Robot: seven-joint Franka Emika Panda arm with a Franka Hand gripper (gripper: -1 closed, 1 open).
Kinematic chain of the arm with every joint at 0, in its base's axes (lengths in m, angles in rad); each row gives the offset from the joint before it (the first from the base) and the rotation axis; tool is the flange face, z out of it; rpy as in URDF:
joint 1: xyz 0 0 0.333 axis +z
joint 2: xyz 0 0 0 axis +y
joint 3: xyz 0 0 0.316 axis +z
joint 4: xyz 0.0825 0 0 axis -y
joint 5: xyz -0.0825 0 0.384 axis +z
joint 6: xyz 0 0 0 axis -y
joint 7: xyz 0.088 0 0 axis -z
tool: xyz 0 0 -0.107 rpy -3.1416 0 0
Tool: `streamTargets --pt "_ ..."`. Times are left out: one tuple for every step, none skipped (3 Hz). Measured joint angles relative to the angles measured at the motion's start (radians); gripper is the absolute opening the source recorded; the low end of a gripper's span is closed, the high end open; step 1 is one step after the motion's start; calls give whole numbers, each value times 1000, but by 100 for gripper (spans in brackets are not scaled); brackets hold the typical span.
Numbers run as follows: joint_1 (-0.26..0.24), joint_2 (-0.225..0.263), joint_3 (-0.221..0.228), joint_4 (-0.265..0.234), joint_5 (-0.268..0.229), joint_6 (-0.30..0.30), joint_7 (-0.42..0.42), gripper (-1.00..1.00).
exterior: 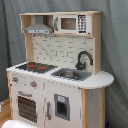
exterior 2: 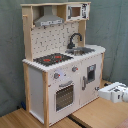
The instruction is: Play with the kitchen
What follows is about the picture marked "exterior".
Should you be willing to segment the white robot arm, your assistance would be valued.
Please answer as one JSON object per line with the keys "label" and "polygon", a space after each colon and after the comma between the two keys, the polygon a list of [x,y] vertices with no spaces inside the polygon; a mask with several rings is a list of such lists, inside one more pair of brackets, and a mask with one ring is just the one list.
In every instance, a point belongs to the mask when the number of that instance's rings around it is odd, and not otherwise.
{"label": "white robot arm", "polygon": [[6,121],[1,128],[37,128],[30,124],[24,123],[22,121],[17,120],[8,120]]}

